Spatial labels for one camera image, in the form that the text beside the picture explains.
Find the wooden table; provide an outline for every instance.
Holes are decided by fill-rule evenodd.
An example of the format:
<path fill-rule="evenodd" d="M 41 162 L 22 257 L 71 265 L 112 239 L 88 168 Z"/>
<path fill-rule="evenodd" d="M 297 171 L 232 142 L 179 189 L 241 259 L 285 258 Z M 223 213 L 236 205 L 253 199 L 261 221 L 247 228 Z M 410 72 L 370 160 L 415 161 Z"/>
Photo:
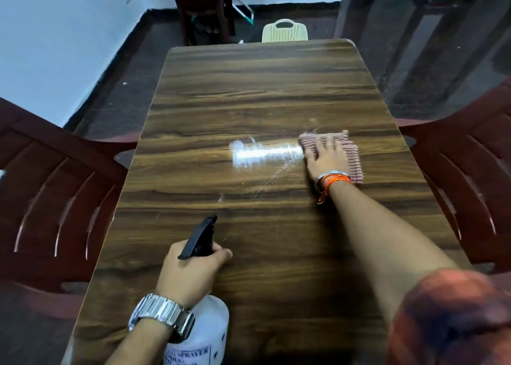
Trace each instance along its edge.
<path fill-rule="evenodd" d="M 216 241 L 234 252 L 213 290 L 230 310 L 224 363 L 380 362 L 380 312 L 334 208 L 316 205 L 297 149 L 303 132 L 342 129 L 360 148 L 361 189 L 468 266 L 350 42 L 175 48 L 85 298 L 73 362 L 105 361 L 170 244 L 212 213 Z"/>

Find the spray bottle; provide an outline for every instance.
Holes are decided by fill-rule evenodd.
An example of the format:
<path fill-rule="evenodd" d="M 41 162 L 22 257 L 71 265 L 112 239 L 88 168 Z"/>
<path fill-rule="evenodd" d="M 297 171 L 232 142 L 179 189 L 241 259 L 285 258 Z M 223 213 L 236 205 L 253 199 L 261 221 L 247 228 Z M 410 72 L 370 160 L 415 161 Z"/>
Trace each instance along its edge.
<path fill-rule="evenodd" d="M 188 239 L 178 259 L 213 254 L 213 233 L 217 216 L 206 217 Z M 220 365 L 225 352 L 229 310 L 219 298 L 206 295 L 193 309 L 195 324 L 189 337 L 169 343 L 164 365 Z"/>

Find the sleeve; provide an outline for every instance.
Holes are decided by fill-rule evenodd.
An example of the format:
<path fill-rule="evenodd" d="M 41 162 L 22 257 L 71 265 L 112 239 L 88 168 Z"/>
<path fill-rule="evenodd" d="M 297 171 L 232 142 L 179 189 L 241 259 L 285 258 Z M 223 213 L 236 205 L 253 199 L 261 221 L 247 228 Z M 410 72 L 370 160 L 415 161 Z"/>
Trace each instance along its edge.
<path fill-rule="evenodd" d="M 480 273 L 443 269 L 406 295 L 390 330 L 386 364 L 504 364 L 510 358 L 511 294 Z"/>

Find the maroon chair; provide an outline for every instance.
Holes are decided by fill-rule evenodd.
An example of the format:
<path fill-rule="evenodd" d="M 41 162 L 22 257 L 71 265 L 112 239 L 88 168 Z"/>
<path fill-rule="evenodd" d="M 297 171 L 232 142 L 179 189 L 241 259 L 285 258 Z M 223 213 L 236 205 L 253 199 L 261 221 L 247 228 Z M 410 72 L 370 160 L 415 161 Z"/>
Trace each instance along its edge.
<path fill-rule="evenodd" d="M 511 78 L 447 118 L 396 123 L 470 261 L 510 271 Z"/>
<path fill-rule="evenodd" d="M 177 9 L 179 10 L 179 17 L 181 21 L 181 29 L 183 34 L 183 42 L 185 46 L 190 44 L 196 45 L 194 26 L 187 20 L 187 15 L 213 15 L 216 14 L 220 23 L 220 36 L 224 44 L 229 43 L 229 31 L 227 26 L 227 19 L 224 13 L 224 0 L 176 0 Z"/>
<path fill-rule="evenodd" d="M 0 279 L 39 297 L 88 282 L 127 174 L 114 156 L 136 145 L 79 138 L 0 98 Z"/>

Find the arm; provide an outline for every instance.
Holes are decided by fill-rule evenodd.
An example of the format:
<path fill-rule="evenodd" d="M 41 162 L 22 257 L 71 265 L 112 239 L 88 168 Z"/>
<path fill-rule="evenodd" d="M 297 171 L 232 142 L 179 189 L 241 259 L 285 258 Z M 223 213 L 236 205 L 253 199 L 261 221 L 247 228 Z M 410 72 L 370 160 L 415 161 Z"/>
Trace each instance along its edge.
<path fill-rule="evenodd" d="M 185 308 L 191 309 L 205 297 L 213 286 L 216 273 L 233 256 L 228 249 L 213 243 L 214 253 L 207 257 L 179 260 L 186 240 L 170 247 L 156 291 Z M 128 333 L 106 365 L 152 365 L 159 363 L 172 335 L 172 328 L 150 318 L 141 319 Z"/>
<path fill-rule="evenodd" d="M 329 138 L 326 147 L 319 141 L 316 146 L 318 159 L 306 151 L 313 180 L 330 170 L 349 170 L 348 157 L 340 143 L 334 144 Z M 439 268 L 457 267 L 419 230 L 349 182 L 333 183 L 329 194 L 388 325 L 405 294 L 420 279 Z"/>

